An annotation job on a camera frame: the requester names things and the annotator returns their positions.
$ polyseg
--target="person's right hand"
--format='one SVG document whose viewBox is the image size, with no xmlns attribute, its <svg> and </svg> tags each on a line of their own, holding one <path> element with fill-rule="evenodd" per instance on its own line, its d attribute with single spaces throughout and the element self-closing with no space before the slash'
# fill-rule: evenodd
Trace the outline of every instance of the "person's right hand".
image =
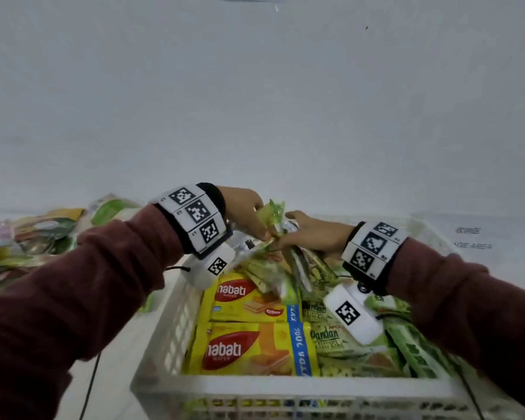
<svg viewBox="0 0 525 420">
<path fill-rule="evenodd" d="M 343 252 L 346 241 L 354 230 L 353 225 L 311 218 L 301 211 L 287 212 L 286 218 L 295 219 L 300 230 L 281 237 L 273 244 L 273 249 L 295 245 L 322 250 L 329 255 L 338 254 Z"/>
</svg>

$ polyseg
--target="plastic crate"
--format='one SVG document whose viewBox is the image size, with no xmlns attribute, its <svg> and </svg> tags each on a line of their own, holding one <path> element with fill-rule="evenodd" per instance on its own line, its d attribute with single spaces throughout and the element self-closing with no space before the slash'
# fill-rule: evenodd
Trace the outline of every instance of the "plastic crate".
<svg viewBox="0 0 525 420">
<path fill-rule="evenodd" d="M 403 217 L 320 217 L 358 224 L 384 220 L 443 255 L 459 250 L 429 224 Z M 458 379 L 182 376 L 202 291 L 180 275 L 131 386 L 151 419 L 307 418 L 459 420 L 478 418 Z M 525 418 L 525 408 L 488 381 L 469 380 L 486 420 Z"/>
</svg>

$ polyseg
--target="wrist band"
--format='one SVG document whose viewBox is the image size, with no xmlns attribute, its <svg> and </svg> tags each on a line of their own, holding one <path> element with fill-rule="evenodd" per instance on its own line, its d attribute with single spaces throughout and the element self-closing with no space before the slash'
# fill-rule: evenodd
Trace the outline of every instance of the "wrist band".
<svg viewBox="0 0 525 420">
<path fill-rule="evenodd" d="M 199 259 L 208 256 L 231 235 L 216 205 L 196 185 L 166 191 L 150 203 L 158 204 L 175 218 L 191 243 L 192 253 Z"/>
<path fill-rule="evenodd" d="M 364 275 L 366 284 L 370 279 L 375 282 L 407 237 L 404 230 L 385 222 L 365 223 L 344 249 L 345 268 L 350 266 L 351 270 Z"/>
</svg>

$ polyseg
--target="red logo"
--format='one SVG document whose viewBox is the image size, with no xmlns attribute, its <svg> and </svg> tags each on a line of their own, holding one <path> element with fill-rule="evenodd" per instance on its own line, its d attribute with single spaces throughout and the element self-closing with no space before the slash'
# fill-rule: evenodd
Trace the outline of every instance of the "red logo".
<svg viewBox="0 0 525 420">
<path fill-rule="evenodd" d="M 250 280 L 239 279 L 222 283 L 218 286 L 214 300 L 217 302 L 232 302 L 247 296 L 256 289 Z"/>
<path fill-rule="evenodd" d="M 259 333 L 235 332 L 212 339 L 204 353 L 202 369 L 218 370 L 229 366 L 253 346 Z"/>
<path fill-rule="evenodd" d="M 282 315 L 282 312 L 284 312 L 284 309 L 282 308 L 278 308 L 278 309 L 267 308 L 264 310 L 264 313 L 271 317 L 279 317 L 280 315 Z"/>
</svg>

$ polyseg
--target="person's left hand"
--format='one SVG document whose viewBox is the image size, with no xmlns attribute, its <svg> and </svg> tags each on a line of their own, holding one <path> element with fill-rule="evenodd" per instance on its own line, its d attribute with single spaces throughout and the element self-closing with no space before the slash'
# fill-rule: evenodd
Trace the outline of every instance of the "person's left hand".
<svg viewBox="0 0 525 420">
<path fill-rule="evenodd" d="M 270 233 L 257 218 L 257 209 L 264 203 L 256 191 L 236 187 L 218 186 L 225 200 L 225 217 L 245 227 L 249 233 L 261 240 L 270 239 Z"/>
</svg>

